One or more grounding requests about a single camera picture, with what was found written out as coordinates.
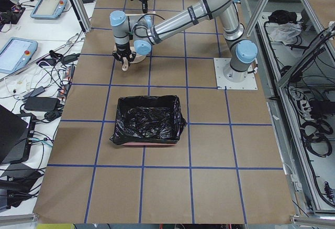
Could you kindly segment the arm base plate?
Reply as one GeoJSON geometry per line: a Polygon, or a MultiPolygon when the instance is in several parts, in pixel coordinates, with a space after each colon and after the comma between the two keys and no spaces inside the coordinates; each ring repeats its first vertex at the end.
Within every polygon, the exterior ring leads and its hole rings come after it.
{"type": "Polygon", "coordinates": [[[217,89],[257,90],[255,72],[250,65],[245,72],[237,72],[230,67],[230,58],[214,58],[217,89]]]}

